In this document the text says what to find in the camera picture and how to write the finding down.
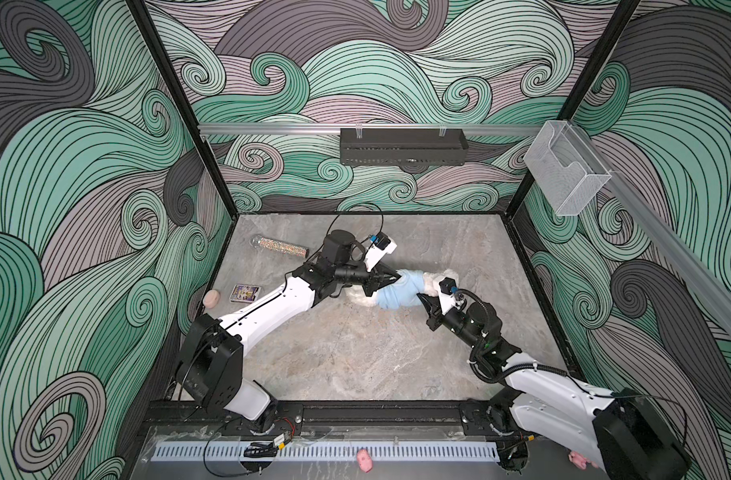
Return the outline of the white teddy bear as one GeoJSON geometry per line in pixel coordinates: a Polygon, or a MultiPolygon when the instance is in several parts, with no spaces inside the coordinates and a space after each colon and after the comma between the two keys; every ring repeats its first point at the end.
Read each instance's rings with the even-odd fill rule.
{"type": "Polygon", "coordinates": [[[441,280],[445,280],[445,278],[459,280],[459,274],[451,269],[441,273],[400,269],[397,273],[401,276],[399,280],[377,290],[372,296],[367,296],[361,285],[346,288],[347,300],[355,305],[379,307],[385,310],[421,306],[419,294],[437,297],[441,280]]]}

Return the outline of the light blue fleece hoodie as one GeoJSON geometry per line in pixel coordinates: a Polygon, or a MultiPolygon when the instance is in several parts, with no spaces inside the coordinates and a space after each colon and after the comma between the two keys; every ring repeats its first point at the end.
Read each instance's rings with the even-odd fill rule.
{"type": "Polygon", "coordinates": [[[401,269],[397,273],[401,275],[400,280],[375,292],[375,303],[381,309],[397,310],[404,307],[421,306],[419,294],[437,297],[435,282],[443,280],[443,275],[405,269],[401,269]]]}

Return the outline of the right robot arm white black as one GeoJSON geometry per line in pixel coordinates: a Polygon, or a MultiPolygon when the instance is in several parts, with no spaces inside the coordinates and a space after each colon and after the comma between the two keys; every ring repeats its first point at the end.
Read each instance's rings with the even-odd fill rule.
{"type": "Polygon", "coordinates": [[[501,467],[522,470],[529,442],[543,438],[611,479],[681,479],[691,468],[683,442],[655,409],[661,398],[591,385],[539,362],[501,336],[495,308],[469,290],[417,299],[429,329],[455,334],[469,348],[475,377],[501,387],[483,412],[501,467]]]}

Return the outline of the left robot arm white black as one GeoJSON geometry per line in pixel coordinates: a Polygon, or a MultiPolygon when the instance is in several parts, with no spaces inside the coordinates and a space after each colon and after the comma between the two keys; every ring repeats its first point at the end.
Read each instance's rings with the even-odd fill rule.
{"type": "Polygon", "coordinates": [[[383,232],[365,247],[345,230],[327,234],[317,252],[284,283],[250,305],[220,318],[198,317],[182,346],[177,382],[209,414],[229,411],[249,421],[270,415],[271,393],[245,380],[245,356],[270,333],[307,312],[344,287],[361,286],[371,297],[401,278],[381,260],[397,243],[383,232]]]}

